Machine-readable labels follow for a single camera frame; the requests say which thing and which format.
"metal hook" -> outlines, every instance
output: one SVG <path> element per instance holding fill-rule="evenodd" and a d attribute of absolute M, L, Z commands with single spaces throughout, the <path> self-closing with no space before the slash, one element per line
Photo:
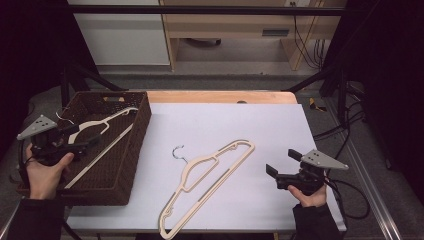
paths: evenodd
<path fill-rule="evenodd" d="M 57 116 L 57 118 L 59 118 L 60 120 L 68 121 L 68 122 L 70 122 L 71 124 L 75 124 L 75 123 L 74 123 L 74 122 L 72 122 L 70 119 L 64 119 L 64 118 L 60 117 L 60 116 L 59 116 L 59 114 L 57 113 L 57 111 L 59 111 L 59 109 L 58 109 L 58 110 L 56 110 L 56 116 Z"/>
<path fill-rule="evenodd" d="M 185 157 L 178 157 L 178 156 L 176 156 L 175 155 L 175 150 L 177 150 L 177 149 L 179 149 L 179 148 L 183 148 L 184 147 L 184 145 L 181 145 L 181 146 L 176 146 L 175 148 L 174 148 L 174 150 L 172 150 L 172 156 L 174 156 L 174 158 L 175 159 L 183 159 L 186 163 L 188 163 L 187 162 L 187 160 L 185 159 Z"/>

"black sleeve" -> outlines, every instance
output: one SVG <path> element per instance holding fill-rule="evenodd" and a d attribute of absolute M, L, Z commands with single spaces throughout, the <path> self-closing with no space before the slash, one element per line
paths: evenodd
<path fill-rule="evenodd" d="M 296 240 L 341 240 L 337 224 L 328 205 L 303 208 L 300 204 L 293 208 L 296 222 Z"/>
<path fill-rule="evenodd" d="M 64 209 L 57 200 L 23 199 L 10 224 L 7 239 L 60 239 Z"/>

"brown woven basket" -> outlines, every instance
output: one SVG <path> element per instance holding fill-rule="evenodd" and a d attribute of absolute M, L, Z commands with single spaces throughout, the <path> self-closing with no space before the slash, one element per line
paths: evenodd
<path fill-rule="evenodd" d="M 109 129 L 101 135 L 100 141 L 88 148 L 87 155 L 70 165 L 71 173 L 59 186 L 58 197 L 66 205 L 126 205 L 134 182 L 140 149 L 149 125 L 151 110 L 146 92 L 78 92 L 61 115 L 75 124 L 102 120 L 127 107 L 137 107 L 138 111 L 113 118 Z M 63 128 L 69 121 L 60 120 Z M 63 189 L 99 153 L 105 149 L 127 127 L 127 133 L 116 143 L 78 182 L 70 189 Z M 106 126 L 92 126 L 83 130 L 75 143 L 84 142 L 98 135 Z M 23 185 L 18 192 L 28 194 Z"/>

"human hand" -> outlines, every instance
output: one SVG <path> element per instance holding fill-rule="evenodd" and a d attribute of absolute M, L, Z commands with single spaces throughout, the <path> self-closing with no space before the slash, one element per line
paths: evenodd
<path fill-rule="evenodd" d="M 26 155 L 29 159 L 32 156 L 30 144 L 26 149 Z M 56 165 L 45 166 L 36 159 L 31 158 L 27 162 L 27 172 L 30 185 L 30 199 L 54 199 L 56 197 L 56 188 L 63 173 L 69 172 L 68 165 L 74 158 L 73 153 L 67 153 Z"/>
<path fill-rule="evenodd" d="M 311 196 L 306 196 L 295 186 L 288 186 L 290 193 L 300 201 L 302 207 L 321 207 L 327 203 L 327 185 L 324 184 Z"/>

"gray floor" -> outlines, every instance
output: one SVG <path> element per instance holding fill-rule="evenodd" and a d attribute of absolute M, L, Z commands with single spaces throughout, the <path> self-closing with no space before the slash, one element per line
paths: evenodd
<path fill-rule="evenodd" d="M 288 70 L 287 59 L 275 52 L 281 52 L 278 41 L 258 42 L 253 40 L 225 40 L 220 46 L 208 43 L 182 42 L 177 68 L 174 72 L 154 67 L 132 68 L 131 72 L 118 71 L 118 68 L 103 69 L 104 76 L 111 82 L 130 89 L 205 89 L 205 90 L 280 90 L 286 89 L 313 74 L 315 70 L 303 64 L 298 72 Z M 101 86 L 90 82 L 92 88 Z M 309 108 L 310 97 L 315 97 L 318 106 L 332 109 L 334 98 L 321 99 L 315 83 L 297 94 L 297 100 L 304 106 L 305 114 L 313 135 L 324 132 L 336 122 L 331 111 L 321 112 Z M 348 102 L 355 100 L 348 97 Z M 22 128 L 32 123 L 40 114 L 56 119 L 55 111 L 60 108 L 60 91 L 53 88 L 31 99 L 34 111 L 25 120 Z M 338 134 L 322 141 L 317 141 L 317 148 L 334 156 L 342 145 L 345 134 Z M 384 157 L 366 122 L 358 121 L 351 127 L 351 145 L 345 148 L 339 160 L 352 166 L 359 160 L 366 166 L 373 183 L 376 185 L 382 203 L 377 203 L 371 214 L 363 220 L 349 219 L 349 230 L 345 239 L 424 239 L 424 209 L 414 196 L 403 175 L 389 171 L 385 167 Z M 15 175 L 17 146 L 14 143 L 6 156 L 0 161 L 1 209 L 0 226 L 6 224 L 20 196 L 15 192 L 15 185 L 9 183 L 9 175 Z M 345 180 L 361 189 L 359 173 L 353 168 L 349 172 L 333 171 L 331 177 Z M 361 196 L 346 187 L 340 186 L 346 212 L 361 215 L 365 204 Z M 385 236 L 379 224 L 379 207 L 387 207 L 400 238 Z M 131 236 L 120 236 L 132 239 Z"/>

